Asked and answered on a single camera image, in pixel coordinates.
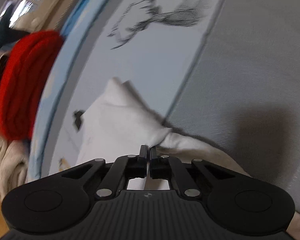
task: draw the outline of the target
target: silver screw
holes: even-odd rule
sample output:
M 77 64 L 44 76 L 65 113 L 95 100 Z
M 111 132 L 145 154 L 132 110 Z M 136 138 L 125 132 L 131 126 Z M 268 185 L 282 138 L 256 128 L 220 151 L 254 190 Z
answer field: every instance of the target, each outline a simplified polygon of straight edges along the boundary
M 108 197 L 112 194 L 112 191 L 108 188 L 101 188 L 99 190 L 97 190 L 97 195 L 99 197 Z
M 188 197 L 197 197 L 200 195 L 200 191 L 194 188 L 187 189 L 185 195 Z

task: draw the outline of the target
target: red knitted hat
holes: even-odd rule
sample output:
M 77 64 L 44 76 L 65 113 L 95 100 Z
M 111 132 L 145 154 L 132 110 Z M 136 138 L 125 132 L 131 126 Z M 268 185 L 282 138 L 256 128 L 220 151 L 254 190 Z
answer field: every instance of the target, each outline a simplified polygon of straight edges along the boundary
M 62 44 L 59 33 L 41 31 L 13 47 L 0 82 L 0 133 L 6 139 L 31 139 L 40 97 Z

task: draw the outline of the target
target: gray bed sheet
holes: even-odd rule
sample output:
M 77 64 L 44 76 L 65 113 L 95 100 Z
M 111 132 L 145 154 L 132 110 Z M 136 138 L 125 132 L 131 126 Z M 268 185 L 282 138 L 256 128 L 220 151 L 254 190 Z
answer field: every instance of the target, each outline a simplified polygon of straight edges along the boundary
M 43 176 L 82 67 L 117 1 L 82 44 L 52 122 Z M 166 123 L 284 188 L 300 212 L 300 0 L 225 0 Z

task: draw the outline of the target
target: beige blanket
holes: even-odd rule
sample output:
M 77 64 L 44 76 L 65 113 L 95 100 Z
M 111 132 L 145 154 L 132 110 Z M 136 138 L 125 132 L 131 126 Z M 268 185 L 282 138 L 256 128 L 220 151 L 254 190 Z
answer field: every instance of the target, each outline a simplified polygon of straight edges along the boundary
M 26 182 L 28 147 L 22 141 L 10 145 L 0 136 L 0 201 L 5 195 Z

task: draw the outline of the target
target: mattress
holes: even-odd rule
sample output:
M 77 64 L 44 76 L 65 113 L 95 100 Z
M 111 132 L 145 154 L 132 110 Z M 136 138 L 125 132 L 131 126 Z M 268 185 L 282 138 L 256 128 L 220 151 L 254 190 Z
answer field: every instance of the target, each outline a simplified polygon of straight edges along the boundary
M 77 47 L 43 143 L 42 176 L 75 164 L 82 134 L 73 113 L 102 92 L 108 76 L 98 73 L 96 84 L 86 86 L 84 78 L 95 71 L 96 41 L 121 1 L 108 1 Z M 191 63 L 173 77 L 166 65 L 151 73 L 105 71 L 131 80 L 166 125 L 221 148 L 252 176 L 288 191 L 300 212 L 300 0 L 218 0 Z M 159 90 L 144 82 L 154 79 Z

